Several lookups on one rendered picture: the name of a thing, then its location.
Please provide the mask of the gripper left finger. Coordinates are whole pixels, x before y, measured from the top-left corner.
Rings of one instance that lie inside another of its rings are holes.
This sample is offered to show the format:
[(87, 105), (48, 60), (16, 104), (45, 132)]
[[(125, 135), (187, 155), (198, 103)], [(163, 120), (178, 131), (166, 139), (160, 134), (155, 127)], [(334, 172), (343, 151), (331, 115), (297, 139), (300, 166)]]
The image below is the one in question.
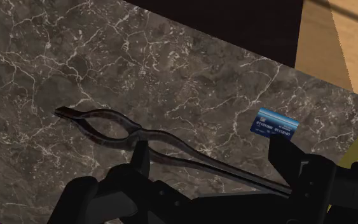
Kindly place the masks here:
[(93, 176), (66, 184), (47, 224), (191, 224), (189, 198), (162, 181), (151, 181), (147, 141), (135, 145), (131, 161), (112, 167), (102, 181)]

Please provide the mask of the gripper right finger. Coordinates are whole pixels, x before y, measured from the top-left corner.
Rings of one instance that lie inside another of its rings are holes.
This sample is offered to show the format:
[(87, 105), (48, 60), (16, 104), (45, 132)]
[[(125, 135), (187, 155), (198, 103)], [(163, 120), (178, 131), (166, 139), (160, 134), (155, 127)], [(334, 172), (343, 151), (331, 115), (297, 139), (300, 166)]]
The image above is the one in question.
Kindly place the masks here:
[(291, 188), (297, 224), (358, 224), (358, 162), (340, 167), (281, 134), (270, 136), (268, 159)]

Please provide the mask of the dark metal tongs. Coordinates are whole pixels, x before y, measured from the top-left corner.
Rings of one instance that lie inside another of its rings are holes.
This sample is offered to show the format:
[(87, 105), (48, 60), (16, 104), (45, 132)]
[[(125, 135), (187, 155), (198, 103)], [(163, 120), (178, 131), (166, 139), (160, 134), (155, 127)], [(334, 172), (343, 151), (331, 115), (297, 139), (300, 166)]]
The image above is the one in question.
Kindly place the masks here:
[[(140, 124), (127, 118), (125, 115), (111, 110), (111, 109), (93, 109), (87, 112), (77, 111), (65, 106), (55, 109), (54, 114), (63, 119), (69, 120), (74, 123), (77, 128), (89, 140), (103, 145), (108, 148), (120, 149), (125, 151), (133, 151), (134, 146), (138, 141), (160, 141), (167, 143), (171, 146), (196, 158), (197, 161), (186, 160), (183, 158), (170, 157), (158, 153), (152, 148), (148, 148), (150, 159), (156, 163), (171, 165), (177, 167), (187, 167), (204, 172), (208, 172), (217, 176), (221, 176), (247, 186), (251, 186), (258, 190), (264, 190), (269, 193), (288, 197), (291, 194), (291, 189), (280, 183), (262, 178), (250, 172), (241, 170), (212, 157), (200, 153), (190, 145), (185, 143), (177, 136), (162, 130), (149, 130), (143, 128)], [(88, 122), (88, 118), (105, 118), (117, 123), (125, 129), (128, 136), (124, 138), (111, 138), (94, 129)]]

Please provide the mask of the blue bank card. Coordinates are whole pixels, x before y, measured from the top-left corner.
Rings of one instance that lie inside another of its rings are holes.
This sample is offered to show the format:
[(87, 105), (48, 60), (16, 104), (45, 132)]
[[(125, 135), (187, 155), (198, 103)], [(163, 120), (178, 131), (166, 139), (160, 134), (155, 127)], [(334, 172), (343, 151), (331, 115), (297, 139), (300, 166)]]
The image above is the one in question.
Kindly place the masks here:
[(299, 121), (297, 120), (260, 108), (250, 127), (250, 131), (267, 138), (272, 134), (282, 134), (285, 138), (291, 140), (298, 125)]

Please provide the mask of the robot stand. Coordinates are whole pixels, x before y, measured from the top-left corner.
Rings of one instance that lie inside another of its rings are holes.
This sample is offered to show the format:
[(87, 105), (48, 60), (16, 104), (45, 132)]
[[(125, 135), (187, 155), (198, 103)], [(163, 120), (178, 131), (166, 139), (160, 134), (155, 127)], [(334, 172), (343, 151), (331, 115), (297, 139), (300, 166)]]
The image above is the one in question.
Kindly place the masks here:
[(294, 67), (303, 0), (125, 0)]

